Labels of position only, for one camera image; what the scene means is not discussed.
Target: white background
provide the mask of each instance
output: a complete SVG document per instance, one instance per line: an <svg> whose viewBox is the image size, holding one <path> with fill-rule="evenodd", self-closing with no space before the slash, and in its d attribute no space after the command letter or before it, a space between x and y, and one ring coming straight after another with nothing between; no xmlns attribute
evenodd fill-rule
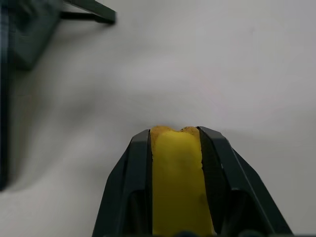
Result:
<svg viewBox="0 0 316 237"><path fill-rule="evenodd" d="M63 21L12 93L1 236L92 235L109 172L154 125L221 131L295 233L316 233L316 1L107 0Z"/></svg>

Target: dark gray object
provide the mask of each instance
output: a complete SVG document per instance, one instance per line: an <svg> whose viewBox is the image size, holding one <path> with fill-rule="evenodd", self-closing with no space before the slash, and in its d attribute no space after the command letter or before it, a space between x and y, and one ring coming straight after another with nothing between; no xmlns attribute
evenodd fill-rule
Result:
<svg viewBox="0 0 316 237"><path fill-rule="evenodd" d="M11 16L8 4L0 2L0 191L8 183L9 171L9 99L10 73L12 68Z"/></svg>
<svg viewBox="0 0 316 237"><path fill-rule="evenodd" d="M15 4L14 64L17 69L30 70L45 49L59 20L95 20L114 24L115 11L94 0L65 2L90 13L61 12L62 0L19 0Z"/></svg>

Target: yellow sponge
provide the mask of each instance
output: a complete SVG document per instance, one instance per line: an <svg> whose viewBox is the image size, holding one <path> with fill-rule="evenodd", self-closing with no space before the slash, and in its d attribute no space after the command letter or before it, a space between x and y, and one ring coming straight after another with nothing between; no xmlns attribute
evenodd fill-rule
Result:
<svg viewBox="0 0 316 237"><path fill-rule="evenodd" d="M213 233L207 204L199 130L151 129L153 152L153 234Z"/></svg>

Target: stand leg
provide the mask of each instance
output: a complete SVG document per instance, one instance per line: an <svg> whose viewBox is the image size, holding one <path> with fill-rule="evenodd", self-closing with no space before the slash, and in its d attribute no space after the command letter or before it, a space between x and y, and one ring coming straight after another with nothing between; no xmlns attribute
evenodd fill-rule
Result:
<svg viewBox="0 0 316 237"><path fill-rule="evenodd" d="M0 4L0 191L9 181L10 77L12 76L12 13Z"/></svg>
<svg viewBox="0 0 316 237"><path fill-rule="evenodd" d="M116 12L95 0L64 0L65 2L86 10L89 13L62 12L61 18L70 20L95 20L100 23L114 24Z"/></svg>

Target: yellow foam block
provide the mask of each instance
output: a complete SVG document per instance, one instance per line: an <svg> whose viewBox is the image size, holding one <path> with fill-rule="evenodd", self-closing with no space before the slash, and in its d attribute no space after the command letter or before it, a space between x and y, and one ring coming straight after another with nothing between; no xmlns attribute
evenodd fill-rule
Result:
<svg viewBox="0 0 316 237"><path fill-rule="evenodd" d="M153 152L153 233L172 236L191 231L212 234L199 130L151 129Z"/></svg>

